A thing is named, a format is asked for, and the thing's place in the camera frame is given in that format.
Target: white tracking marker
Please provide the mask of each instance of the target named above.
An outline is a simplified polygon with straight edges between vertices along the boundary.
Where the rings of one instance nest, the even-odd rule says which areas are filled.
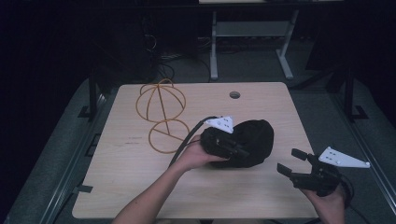
[[[226,133],[233,133],[233,117],[231,116],[219,119],[209,119],[205,123]]]
[[[370,168],[370,162],[357,160],[331,147],[324,150],[319,160],[338,167]]]

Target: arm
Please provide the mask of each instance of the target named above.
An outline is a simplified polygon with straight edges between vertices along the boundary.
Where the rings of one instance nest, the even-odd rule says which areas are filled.
[[[344,224],[345,223],[345,206],[344,192],[341,186],[326,196],[319,197],[316,192],[307,189],[301,189],[303,194],[314,205],[320,220],[325,224]]]
[[[190,169],[201,167],[210,161],[226,159],[208,155],[199,143],[199,136],[191,139],[178,160],[169,167],[151,186],[131,200],[113,220],[119,223],[153,223],[177,181]]]

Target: wooden table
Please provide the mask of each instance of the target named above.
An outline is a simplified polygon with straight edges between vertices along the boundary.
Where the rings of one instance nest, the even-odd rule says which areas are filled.
[[[83,182],[92,192],[80,192],[73,209],[77,218],[113,218],[122,207],[146,189],[167,168],[173,154],[162,154],[149,145],[154,123],[138,116],[135,102],[141,85],[120,87],[106,126]],[[187,99],[178,119],[192,129],[209,116],[233,116],[234,125],[249,119],[266,119],[275,131],[272,154],[264,163],[247,169],[218,170],[210,165],[187,172],[165,202],[160,218],[290,218],[316,217],[305,196],[276,171],[278,162],[293,172],[309,173],[310,164],[290,155],[296,147],[308,153],[306,137],[289,91],[283,83],[175,84]],[[240,98],[230,97],[238,91]],[[180,104],[162,91],[168,116]],[[158,97],[151,102],[150,116],[162,111]],[[197,133],[208,126],[204,125]],[[182,125],[170,127],[186,136]],[[157,134],[155,144],[168,150],[180,141]]]

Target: wire sphere frame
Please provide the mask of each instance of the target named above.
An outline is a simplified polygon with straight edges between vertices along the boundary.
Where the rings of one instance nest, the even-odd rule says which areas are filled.
[[[170,86],[164,86],[164,85],[163,85],[164,82],[169,82],[169,83],[171,84],[171,87],[170,87]],[[147,87],[147,86],[151,86],[151,87],[148,88],[147,90],[143,91],[143,89],[144,89],[145,87]],[[161,93],[161,90],[167,91],[167,92],[170,93],[172,96],[174,96],[175,99],[177,99],[178,103],[179,103],[180,106],[181,106],[180,112],[179,112],[178,114],[176,114],[174,117],[170,118],[170,119],[166,116],[166,112],[165,112],[165,108],[164,108],[164,104],[163,104],[163,95],[162,95],[162,93]],[[178,92],[183,96],[183,102],[181,102],[180,99],[179,99],[173,92],[171,92],[170,90],[178,91]],[[142,97],[145,93],[147,93],[148,91],[151,91],[151,94],[150,94],[150,97],[148,98],[148,105],[147,105],[147,107],[146,107],[146,116],[144,117],[144,116],[142,115],[142,113],[141,113],[141,112],[139,111],[139,109],[138,109],[138,103],[139,103],[141,97]],[[162,119],[162,120],[153,120],[153,119],[150,119],[150,118],[149,118],[149,106],[150,106],[150,104],[151,104],[151,99],[152,99],[152,97],[153,97],[153,95],[154,95],[154,93],[155,93],[156,91],[157,91],[158,94],[159,94],[160,102],[161,102],[161,107],[162,107],[162,111],[163,111],[163,119]],[[142,119],[144,119],[144,120],[147,120],[147,121],[149,121],[149,122],[154,122],[154,123],[155,123],[154,126],[153,126],[153,127],[149,130],[149,132],[148,132],[148,142],[149,142],[149,144],[151,145],[151,147],[152,147],[154,150],[156,150],[156,151],[158,151],[158,152],[160,152],[160,153],[164,153],[164,154],[170,154],[170,153],[174,153],[174,152],[177,151],[177,150],[164,151],[164,150],[159,150],[158,148],[156,148],[156,147],[153,145],[153,143],[151,142],[151,134],[153,133],[153,131],[156,131],[156,132],[158,132],[158,133],[162,133],[162,134],[171,136],[171,137],[173,137],[173,138],[176,138],[176,139],[178,139],[178,140],[180,140],[180,141],[183,141],[182,138],[179,138],[179,137],[174,136],[174,135],[171,134],[171,131],[170,131],[170,129],[169,129],[168,122],[177,121],[177,122],[183,124],[183,125],[186,127],[187,133],[190,132],[189,126],[188,126],[185,122],[183,122],[182,120],[177,119],[177,117],[180,116],[181,113],[183,113],[184,109],[186,108],[186,103],[187,103],[187,101],[186,101],[186,96],[183,94],[182,91],[180,91],[180,90],[178,90],[177,88],[175,88],[174,83],[173,83],[172,80],[170,80],[169,78],[165,78],[165,79],[161,80],[158,84],[146,84],[146,85],[143,85],[143,86],[140,88],[140,95],[139,95],[139,97],[138,97],[137,100],[136,100],[135,109],[136,109],[137,114],[140,116],[140,118],[142,118]],[[157,127],[158,125],[162,124],[162,123],[165,123],[165,125],[166,125],[166,132],[163,132],[163,131],[160,131],[160,130],[156,129],[156,127]]]

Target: human hand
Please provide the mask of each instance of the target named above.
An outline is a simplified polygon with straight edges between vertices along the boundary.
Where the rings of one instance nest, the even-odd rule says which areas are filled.
[[[314,205],[323,223],[345,223],[345,193],[341,185],[338,185],[333,193],[325,197],[319,197],[315,191],[308,189],[300,189],[300,191]]]
[[[174,165],[180,166],[184,171],[201,167],[211,161],[227,161],[221,157],[207,154],[200,144],[200,135],[195,135],[187,145],[184,152]]]

